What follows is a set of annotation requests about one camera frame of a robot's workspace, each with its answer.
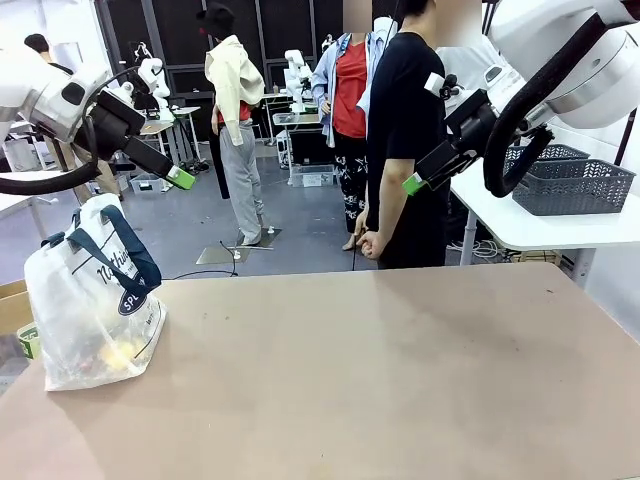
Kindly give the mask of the person's right hand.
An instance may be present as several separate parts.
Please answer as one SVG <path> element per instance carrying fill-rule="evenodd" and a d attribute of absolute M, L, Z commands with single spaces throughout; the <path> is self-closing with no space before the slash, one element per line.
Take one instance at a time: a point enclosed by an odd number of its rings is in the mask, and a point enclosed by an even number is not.
<path fill-rule="evenodd" d="M 377 260 L 388 242 L 389 238 L 385 232 L 367 230 L 358 238 L 357 245 L 360 247 L 364 257 L 370 260 Z"/>

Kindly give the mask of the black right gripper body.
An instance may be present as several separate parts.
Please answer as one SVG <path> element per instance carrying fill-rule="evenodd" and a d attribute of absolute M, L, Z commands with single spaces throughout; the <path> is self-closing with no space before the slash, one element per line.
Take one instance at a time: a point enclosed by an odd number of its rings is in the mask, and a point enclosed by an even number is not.
<path fill-rule="evenodd" d="M 477 89 L 446 117 L 445 123 L 451 131 L 449 142 L 460 153 L 485 153 L 497 119 L 487 91 Z"/>

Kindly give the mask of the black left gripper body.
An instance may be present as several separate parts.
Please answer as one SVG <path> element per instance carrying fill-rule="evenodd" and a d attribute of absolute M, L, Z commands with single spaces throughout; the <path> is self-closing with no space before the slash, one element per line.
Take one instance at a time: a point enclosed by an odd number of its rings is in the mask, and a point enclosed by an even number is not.
<path fill-rule="evenodd" d="M 141 152 L 142 142 L 137 136 L 145 124 L 145 116 L 109 90 L 99 93 L 92 120 L 100 158 L 109 160 L 118 151 L 134 158 Z"/>

